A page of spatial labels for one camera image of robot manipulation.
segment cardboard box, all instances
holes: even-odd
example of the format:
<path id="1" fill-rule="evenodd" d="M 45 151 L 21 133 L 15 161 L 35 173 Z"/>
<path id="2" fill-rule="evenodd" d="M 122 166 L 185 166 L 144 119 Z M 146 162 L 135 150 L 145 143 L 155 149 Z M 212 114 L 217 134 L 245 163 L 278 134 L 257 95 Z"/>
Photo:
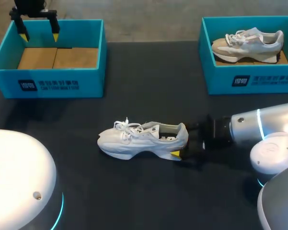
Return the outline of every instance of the cardboard box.
<path id="1" fill-rule="evenodd" d="M 25 48 L 18 69 L 52 69 L 57 48 Z"/>
<path id="2" fill-rule="evenodd" d="M 97 48 L 58 49 L 53 68 L 96 68 L 97 59 Z"/>
<path id="3" fill-rule="evenodd" d="M 254 27 L 266 33 L 283 31 L 283 54 L 288 63 L 288 16 L 205 17 L 200 30 L 199 55 L 209 94 L 288 92 L 288 64 L 284 58 L 278 64 L 256 61 L 217 64 L 211 43 L 225 34 Z"/>
<path id="4" fill-rule="evenodd" d="M 103 20 L 58 20 L 58 24 L 55 42 L 49 20 L 24 21 L 30 36 L 25 42 L 11 22 L 0 45 L 0 90 L 5 98 L 103 96 L 107 48 Z M 70 47 L 97 48 L 95 68 L 17 69 L 23 65 L 20 61 L 26 48 Z"/>

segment shoe sole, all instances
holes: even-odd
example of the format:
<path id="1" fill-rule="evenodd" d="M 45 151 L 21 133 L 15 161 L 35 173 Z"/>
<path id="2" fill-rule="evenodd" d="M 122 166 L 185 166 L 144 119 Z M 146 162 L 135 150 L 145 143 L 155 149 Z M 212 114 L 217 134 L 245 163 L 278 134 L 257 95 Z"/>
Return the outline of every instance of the shoe sole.
<path id="1" fill-rule="evenodd" d="M 107 155 L 114 157 L 114 158 L 118 158 L 121 160 L 129 160 L 132 157 L 134 157 L 135 155 L 139 154 L 140 152 L 134 153 L 134 154 L 118 154 L 118 153 L 112 153 L 112 152 L 108 152 L 108 151 L 104 151 L 103 149 L 101 149 L 104 153 L 106 153 Z M 171 155 L 170 152 L 166 152 L 163 150 L 157 150 L 153 152 L 155 155 L 157 155 L 160 158 L 166 159 L 166 160 L 171 160 L 171 161 L 180 161 L 181 159 L 174 157 Z"/>
<path id="2" fill-rule="evenodd" d="M 253 55 L 248 55 L 248 56 L 240 56 L 240 57 L 229 57 L 229 56 L 225 56 L 225 55 L 221 55 L 218 53 L 213 52 L 213 54 L 215 54 L 217 57 L 219 57 L 220 59 L 223 59 L 227 62 L 232 62 L 235 63 L 237 61 L 239 61 L 242 58 L 252 58 L 255 59 L 257 61 L 261 61 L 261 62 L 265 62 L 265 63 L 277 63 L 277 55 L 272 54 L 272 55 L 260 55 L 260 54 L 253 54 Z"/>

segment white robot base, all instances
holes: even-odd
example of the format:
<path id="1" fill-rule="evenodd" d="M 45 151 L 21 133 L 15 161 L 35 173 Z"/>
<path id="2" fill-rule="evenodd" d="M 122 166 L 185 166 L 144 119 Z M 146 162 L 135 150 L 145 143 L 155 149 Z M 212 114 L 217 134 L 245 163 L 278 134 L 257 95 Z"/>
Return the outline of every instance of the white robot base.
<path id="1" fill-rule="evenodd" d="M 63 206 L 45 146 L 29 135 L 0 130 L 0 230 L 54 230 Z"/>
<path id="2" fill-rule="evenodd" d="M 258 214 L 264 230 L 288 230 L 288 168 L 261 189 Z"/>

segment shoe insole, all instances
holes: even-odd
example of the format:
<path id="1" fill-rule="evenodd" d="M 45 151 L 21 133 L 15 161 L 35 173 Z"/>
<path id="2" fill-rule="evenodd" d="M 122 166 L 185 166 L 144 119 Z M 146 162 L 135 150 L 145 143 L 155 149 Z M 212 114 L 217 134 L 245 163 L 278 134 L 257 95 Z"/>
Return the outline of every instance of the shoe insole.
<path id="1" fill-rule="evenodd" d="M 161 140 L 175 140 L 176 137 L 176 133 L 159 133 L 159 139 Z"/>

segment beige sneaker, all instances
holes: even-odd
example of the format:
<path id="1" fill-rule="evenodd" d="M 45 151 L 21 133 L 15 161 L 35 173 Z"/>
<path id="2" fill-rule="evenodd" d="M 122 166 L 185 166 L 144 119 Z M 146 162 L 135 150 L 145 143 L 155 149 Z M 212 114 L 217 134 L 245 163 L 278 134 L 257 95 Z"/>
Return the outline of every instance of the beige sneaker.
<path id="1" fill-rule="evenodd" d="M 274 34 L 262 33 L 257 28 L 237 31 L 235 35 L 226 34 L 212 44 L 213 53 L 227 62 L 237 62 L 250 57 L 257 61 L 276 63 L 284 41 L 282 31 Z"/>

